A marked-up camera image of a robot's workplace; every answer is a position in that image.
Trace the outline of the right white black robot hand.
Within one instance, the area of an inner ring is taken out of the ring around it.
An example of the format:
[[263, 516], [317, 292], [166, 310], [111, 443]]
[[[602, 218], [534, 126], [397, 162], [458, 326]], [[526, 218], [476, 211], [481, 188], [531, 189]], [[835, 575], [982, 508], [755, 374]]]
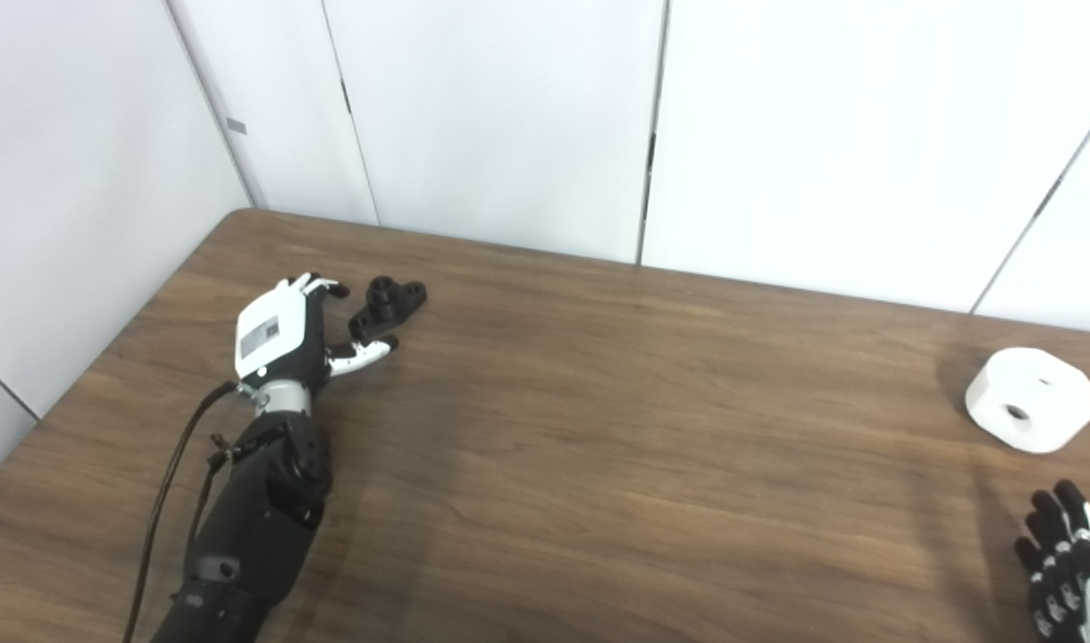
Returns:
[[1090, 502], [1075, 481], [1031, 496], [1014, 553], [1027, 575], [1027, 618], [1039, 642], [1090, 642]]

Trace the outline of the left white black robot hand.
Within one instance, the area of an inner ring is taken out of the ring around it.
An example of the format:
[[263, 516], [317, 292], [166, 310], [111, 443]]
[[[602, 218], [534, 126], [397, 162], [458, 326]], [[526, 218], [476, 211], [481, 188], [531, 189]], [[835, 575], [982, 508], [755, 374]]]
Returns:
[[334, 376], [365, 369], [398, 349], [398, 339], [353, 340], [327, 345], [324, 304], [348, 298], [349, 288], [317, 272], [281, 280], [239, 314], [235, 371], [239, 383], [259, 391], [274, 383], [299, 383], [319, 395]]

